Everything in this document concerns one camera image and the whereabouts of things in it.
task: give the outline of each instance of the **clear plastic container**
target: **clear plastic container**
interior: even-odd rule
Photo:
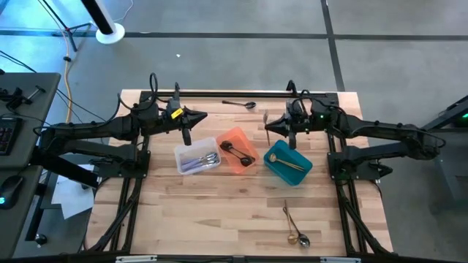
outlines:
[[[214,164],[199,164],[199,158],[209,153],[216,153],[219,161]],[[181,175],[191,175],[196,172],[218,167],[219,164],[221,164],[218,145],[213,137],[192,142],[190,146],[178,145],[174,148],[174,154],[176,157],[175,162],[177,163],[177,170]]]

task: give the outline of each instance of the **orange plastic container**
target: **orange plastic container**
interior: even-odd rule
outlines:
[[[241,128],[235,127],[234,129],[231,129],[228,132],[222,135],[219,135],[216,138],[216,143],[218,144],[218,147],[225,140],[230,141],[236,150],[239,150],[240,152],[248,154],[255,158],[255,161],[253,161],[252,164],[250,164],[248,167],[245,167],[244,165],[241,164],[239,158],[237,158],[235,155],[228,153],[220,148],[219,152],[226,158],[227,163],[229,164],[229,166],[231,167],[234,173],[240,174],[246,169],[253,167],[255,163],[258,160],[260,160],[260,156],[258,155],[254,146],[250,143],[249,139],[247,139],[247,136],[244,134]],[[233,152],[238,156],[242,156],[236,150],[234,150]]]

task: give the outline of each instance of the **gold spoon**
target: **gold spoon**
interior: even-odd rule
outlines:
[[[287,242],[291,245],[295,245],[298,243],[298,236],[294,235],[293,234],[293,229],[291,229],[291,215],[290,215],[290,212],[289,210],[287,209],[287,204],[286,204],[286,200],[284,201],[284,208],[283,210],[285,210],[285,213],[286,213],[286,217],[287,217],[287,224],[289,225],[290,227],[290,235],[287,237]]]
[[[278,158],[276,157],[276,154],[274,154],[274,153],[270,154],[270,156],[268,157],[268,160],[269,160],[270,162],[279,161],[279,162],[282,163],[282,164],[286,164],[288,167],[297,169],[297,170],[302,171],[302,172],[304,171],[304,168],[302,168],[302,167],[300,167],[300,166],[298,166],[298,165],[291,164],[290,162],[287,162],[287,161],[283,161],[283,160],[281,160],[281,159],[278,159]]]

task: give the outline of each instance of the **keyboard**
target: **keyboard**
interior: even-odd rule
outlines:
[[[0,156],[8,156],[20,131],[21,118],[0,118]]]

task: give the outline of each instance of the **white pole base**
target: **white pole base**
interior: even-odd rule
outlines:
[[[101,33],[101,31],[98,29],[96,32],[97,41],[105,45],[110,45],[119,42],[120,39],[123,39],[125,35],[125,28],[118,23],[115,23],[115,25],[116,30],[112,34],[108,35]]]

